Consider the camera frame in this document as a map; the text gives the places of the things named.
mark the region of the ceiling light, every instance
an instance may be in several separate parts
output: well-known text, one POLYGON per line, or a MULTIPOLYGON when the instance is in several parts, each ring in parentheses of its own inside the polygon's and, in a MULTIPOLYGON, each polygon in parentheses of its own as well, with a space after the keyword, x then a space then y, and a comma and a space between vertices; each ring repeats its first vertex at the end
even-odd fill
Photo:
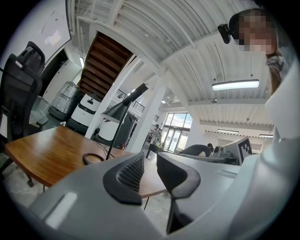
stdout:
POLYGON ((214 91, 219 91, 219 90, 240 89, 240 88, 258 88, 258 86, 259 86, 259 80, 252 79, 252 80, 215 83, 212 85, 212 89, 214 91))
POLYGON ((268 137, 268 138, 273 138, 273 135, 268 135, 268 134, 259 134, 260 137, 268 137))
POLYGON ((83 60, 83 57, 79 57, 79 59, 80 59, 81 67, 83 68, 83 67, 84 67, 84 60, 83 60))
POLYGON ((217 131, 220 132, 220 133, 234 133, 234 134, 239 134, 238 131, 231 131, 231 130, 218 129, 217 131))

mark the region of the lamp pole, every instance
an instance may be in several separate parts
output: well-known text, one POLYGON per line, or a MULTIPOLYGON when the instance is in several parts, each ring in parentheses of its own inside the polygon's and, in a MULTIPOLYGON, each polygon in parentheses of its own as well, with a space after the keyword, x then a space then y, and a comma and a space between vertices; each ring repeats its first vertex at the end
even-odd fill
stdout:
POLYGON ((113 136, 112 143, 111 143, 111 146, 109 147, 109 150, 108 150, 108 152, 107 152, 107 155, 106 155, 106 159, 105 159, 105 160, 108 160, 108 158, 109 158, 109 156, 110 156, 110 154, 111 154, 111 151, 112 151, 112 149, 113 149, 114 142, 116 141, 117 135, 118 135, 118 133, 119 133, 119 130, 120 130, 121 126, 122 126, 123 120, 124 120, 124 118, 125 118, 125 116, 126 116, 126 113, 127 113, 128 109, 129 109, 131 103, 132 103, 132 100, 130 100, 130 102, 127 103, 126 110, 125 110, 125 112, 124 112, 124 114, 123 114, 123 116, 122 116, 122 119, 120 120, 120 123, 119 123, 119 125, 118 125, 117 130, 116 130, 116 133, 115 133, 115 135, 113 136))

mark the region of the wooden staircase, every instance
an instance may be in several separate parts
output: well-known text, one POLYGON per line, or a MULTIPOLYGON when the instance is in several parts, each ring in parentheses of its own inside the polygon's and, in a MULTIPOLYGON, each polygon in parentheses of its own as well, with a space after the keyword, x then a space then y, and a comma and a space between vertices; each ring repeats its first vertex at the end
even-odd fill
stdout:
POLYGON ((98 32, 86 57, 78 86, 101 99, 132 57, 132 52, 110 37, 98 32))

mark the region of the white ceiling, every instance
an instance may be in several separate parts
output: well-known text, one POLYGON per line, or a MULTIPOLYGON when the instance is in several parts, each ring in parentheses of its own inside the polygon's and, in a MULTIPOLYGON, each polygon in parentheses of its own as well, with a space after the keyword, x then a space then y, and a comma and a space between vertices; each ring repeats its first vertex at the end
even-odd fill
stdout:
MULTIPOLYGON (((123 44, 143 63, 137 65, 121 87, 130 92, 141 83, 153 89, 168 69, 173 74, 170 86, 182 102, 181 110, 191 112, 203 122, 269 126, 272 122, 263 103, 270 96, 265 56, 243 52, 233 41, 226 45, 217 26, 244 9, 256 7, 247 0, 75 0, 72 20, 80 16, 81 44, 72 38, 82 55, 88 52, 97 29, 123 44), (257 89, 212 90, 214 83, 259 79, 257 89), (230 104, 214 105, 216 98, 233 99, 230 104)), ((178 110, 178 103, 162 105, 164 111, 178 110)), ((211 131, 213 126, 204 125, 211 131)))

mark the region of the office chair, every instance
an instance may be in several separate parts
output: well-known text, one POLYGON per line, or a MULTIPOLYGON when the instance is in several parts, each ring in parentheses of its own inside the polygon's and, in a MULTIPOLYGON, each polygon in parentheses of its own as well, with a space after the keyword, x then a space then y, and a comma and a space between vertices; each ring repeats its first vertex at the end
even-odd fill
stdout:
MULTIPOLYGON (((36 124, 29 123, 30 112, 38 94, 42 88, 42 80, 39 77, 45 65, 43 52, 33 42, 28 42, 26 49, 19 55, 11 54, 5 64, 0 88, 0 124, 7 129, 6 143, 22 137, 40 132, 48 122, 46 117, 36 124)), ((1 167, 0 173, 11 163, 8 159, 1 167)), ((31 177, 27 182, 33 186, 31 177)))

